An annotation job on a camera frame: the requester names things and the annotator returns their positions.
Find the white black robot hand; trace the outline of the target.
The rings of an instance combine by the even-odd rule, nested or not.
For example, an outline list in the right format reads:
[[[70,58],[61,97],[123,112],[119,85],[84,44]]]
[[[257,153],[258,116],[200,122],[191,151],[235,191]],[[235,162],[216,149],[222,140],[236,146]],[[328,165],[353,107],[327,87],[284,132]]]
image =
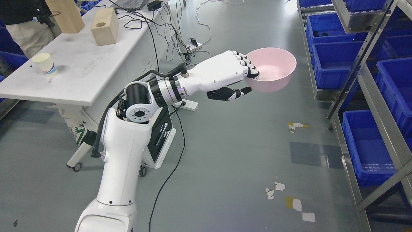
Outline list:
[[[205,92],[209,99],[219,101],[231,101],[248,94],[251,87],[232,89],[228,86],[245,78],[259,77],[259,71],[246,55],[231,50],[200,62],[187,74],[188,77],[177,76],[186,97]]]

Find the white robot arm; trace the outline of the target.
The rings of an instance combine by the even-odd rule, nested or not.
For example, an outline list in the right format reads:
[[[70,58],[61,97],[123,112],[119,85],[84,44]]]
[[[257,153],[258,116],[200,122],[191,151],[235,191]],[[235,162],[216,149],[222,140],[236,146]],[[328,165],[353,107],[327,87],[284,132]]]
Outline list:
[[[140,165],[151,138],[150,118],[159,105],[153,86],[133,81],[122,91],[126,95],[127,120],[119,119],[116,110],[105,113],[102,138],[104,169],[100,188],[82,212],[76,232],[136,231],[137,207],[135,194]]]

